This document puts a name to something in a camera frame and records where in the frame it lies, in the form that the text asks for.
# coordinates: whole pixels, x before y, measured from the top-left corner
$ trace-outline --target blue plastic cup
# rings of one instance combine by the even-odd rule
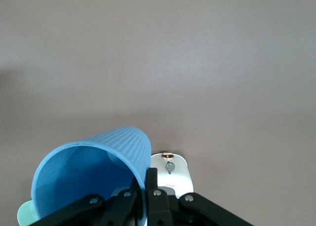
[[[136,127],[122,127],[64,144],[39,164],[31,197],[38,218],[89,194],[109,199],[118,188],[138,181],[143,198],[143,225],[146,218],[145,178],[151,164],[151,144]]]

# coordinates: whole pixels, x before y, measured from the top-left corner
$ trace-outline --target blue cup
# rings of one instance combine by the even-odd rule
[[[38,218],[89,194],[109,199],[116,189],[138,181],[146,218],[145,178],[151,164],[151,144],[136,127],[122,127],[78,142],[64,144],[39,164],[31,197]]]

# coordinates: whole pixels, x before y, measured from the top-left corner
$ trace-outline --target silver screw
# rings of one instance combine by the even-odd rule
[[[160,190],[154,190],[154,195],[155,196],[160,196],[161,195],[161,191]]]
[[[191,196],[191,195],[186,195],[186,196],[184,197],[184,199],[185,199],[186,201],[189,201],[189,202],[194,201],[194,198],[193,198],[193,196]]]
[[[131,193],[128,192],[128,191],[124,193],[124,196],[125,196],[125,197],[128,197],[128,196],[130,196],[130,195],[131,195]]]
[[[99,201],[98,198],[92,198],[92,199],[90,200],[90,204],[95,204],[95,203],[97,203],[98,201]]]

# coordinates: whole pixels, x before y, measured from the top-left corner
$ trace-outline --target gray surface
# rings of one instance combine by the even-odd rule
[[[61,144],[134,125],[257,226],[316,224],[316,0],[0,0],[0,225]]]

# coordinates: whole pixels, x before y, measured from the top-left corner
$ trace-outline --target screw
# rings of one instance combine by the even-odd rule
[[[160,196],[161,191],[160,190],[154,190],[154,196]]]
[[[95,204],[95,203],[97,203],[98,201],[99,201],[98,198],[92,198],[92,199],[90,200],[90,204]]]
[[[130,195],[131,195],[131,193],[130,193],[129,191],[127,191],[127,192],[124,193],[124,196],[125,196],[125,197],[128,197],[128,196],[130,196]]]
[[[186,196],[184,197],[184,199],[185,199],[186,201],[189,201],[189,202],[194,201],[194,198],[193,198],[193,196],[191,196],[191,195],[186,195]]]

